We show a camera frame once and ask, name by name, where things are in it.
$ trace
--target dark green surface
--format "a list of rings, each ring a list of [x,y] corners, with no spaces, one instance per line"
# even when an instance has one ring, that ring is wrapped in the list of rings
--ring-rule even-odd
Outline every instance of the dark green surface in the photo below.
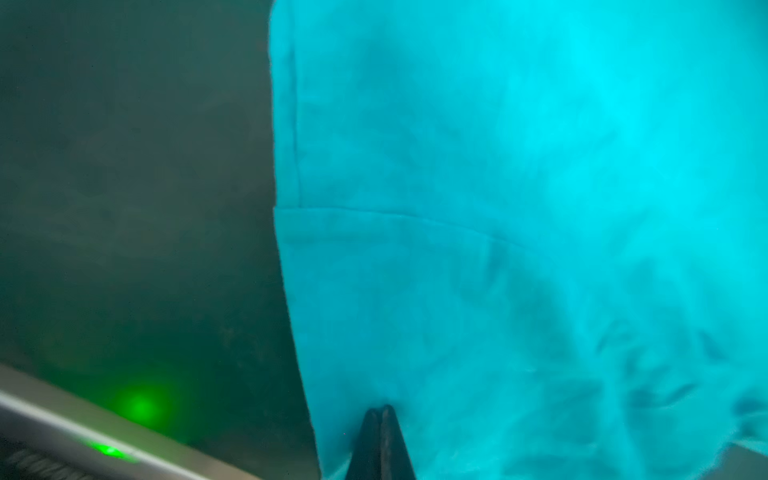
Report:
[[[0,361],[266,478],[312,478],[267,16],[0,0]]]

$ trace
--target cyan fabric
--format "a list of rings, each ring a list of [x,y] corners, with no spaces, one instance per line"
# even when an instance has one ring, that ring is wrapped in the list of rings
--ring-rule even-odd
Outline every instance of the cyan fabric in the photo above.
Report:
[[[697,478],[768,439],[768,15],[276,0],[276,235],[321,469]]]

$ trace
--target turquoise cloth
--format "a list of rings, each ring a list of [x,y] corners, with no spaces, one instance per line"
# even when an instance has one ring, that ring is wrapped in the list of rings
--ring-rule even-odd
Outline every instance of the turquoise cloth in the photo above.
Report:
[[[277,0],[276,235],[323,475],[696,478],[768,439],[768,15]]]

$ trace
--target garment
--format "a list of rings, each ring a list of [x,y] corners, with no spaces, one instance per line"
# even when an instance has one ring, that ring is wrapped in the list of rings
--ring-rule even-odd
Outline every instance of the garment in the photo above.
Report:
[[[697,478],[764,440],[768,15],[277,0],[276,235],[325,478]]]

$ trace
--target dark background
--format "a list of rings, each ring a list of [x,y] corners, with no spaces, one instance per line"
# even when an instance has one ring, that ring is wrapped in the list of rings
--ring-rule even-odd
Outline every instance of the dark background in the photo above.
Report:
[[[265,0],[0,0],[0,362],[316,478],[273,235]],[[741,449],[713,478],[768,478]]]

